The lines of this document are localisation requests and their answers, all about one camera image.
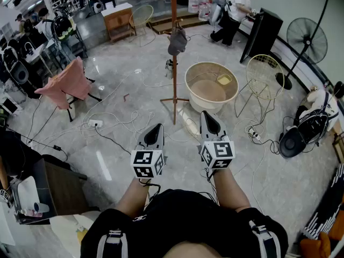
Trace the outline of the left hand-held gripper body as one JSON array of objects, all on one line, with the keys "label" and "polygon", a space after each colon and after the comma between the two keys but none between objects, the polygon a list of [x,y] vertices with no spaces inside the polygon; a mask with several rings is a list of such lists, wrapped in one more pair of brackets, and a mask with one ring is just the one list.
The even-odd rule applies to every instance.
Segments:
[{"label": "left hand-held gripper body", "polygon": [[131,167],[136,178],[155,178],[165,165],[164,129],[162,124],[150,126],[137,140],[131,152]]}]

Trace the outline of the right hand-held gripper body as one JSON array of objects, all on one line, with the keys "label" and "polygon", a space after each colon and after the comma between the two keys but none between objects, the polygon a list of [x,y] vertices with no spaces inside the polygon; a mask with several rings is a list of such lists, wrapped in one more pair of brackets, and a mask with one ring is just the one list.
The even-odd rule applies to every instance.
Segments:
[{"label": "right hand-held gripper body", "polygon": [[235,148],[223,121],[204,110],[200,114],[199,132],[201,161],[211,170],[228,168],[235,159]]}]

